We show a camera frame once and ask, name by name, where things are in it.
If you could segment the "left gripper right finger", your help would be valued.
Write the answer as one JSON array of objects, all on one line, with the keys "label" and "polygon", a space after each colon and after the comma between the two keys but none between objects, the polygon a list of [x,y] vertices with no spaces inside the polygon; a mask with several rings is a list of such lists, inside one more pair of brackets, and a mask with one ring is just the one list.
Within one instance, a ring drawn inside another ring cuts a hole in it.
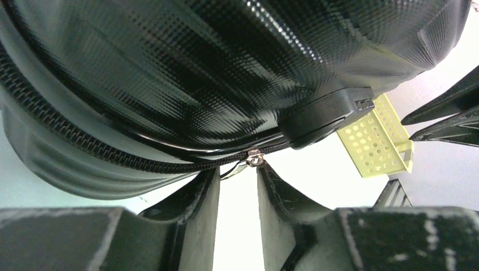
[{"label": "left gripper right finger", "polygon": [[478,212],[329,209],[257,168],[265,270],[477,270]]}]

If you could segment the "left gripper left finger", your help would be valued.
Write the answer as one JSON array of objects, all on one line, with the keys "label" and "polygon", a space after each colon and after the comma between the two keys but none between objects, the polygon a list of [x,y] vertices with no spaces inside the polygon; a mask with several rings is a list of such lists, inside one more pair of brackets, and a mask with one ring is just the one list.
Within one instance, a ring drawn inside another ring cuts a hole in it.
[{"label": "left gripper left finger", "polygon": [[120,207],[1,210],[2,270],[212,270],[219,168],[135,214]]}]

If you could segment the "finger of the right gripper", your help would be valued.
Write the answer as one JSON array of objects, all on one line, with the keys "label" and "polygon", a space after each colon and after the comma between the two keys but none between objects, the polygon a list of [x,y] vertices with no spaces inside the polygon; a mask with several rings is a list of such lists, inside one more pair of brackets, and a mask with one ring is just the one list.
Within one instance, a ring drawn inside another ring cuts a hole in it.
[{"label": "finger of the right gripper", "polygon": [[478,147],[478,106],[427,126],[411,135],[410,140]]},{"label": "finger of the right gripper", "polygon": [[401,124],[412,125],[464,112],[478,106],[478,67],[446,92],[405,116]]}]

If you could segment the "black ribbed hard-shell suitcase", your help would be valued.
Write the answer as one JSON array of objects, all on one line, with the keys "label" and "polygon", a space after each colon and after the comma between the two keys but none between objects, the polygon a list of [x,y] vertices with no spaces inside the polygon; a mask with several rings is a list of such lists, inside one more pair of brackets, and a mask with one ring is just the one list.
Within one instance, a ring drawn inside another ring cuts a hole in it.
[{"label": "black ribbed hard-shell suitcase", "polygon": [[456,46],[470,1],[2,1],[8,141],[78,196],[299,150]]}]

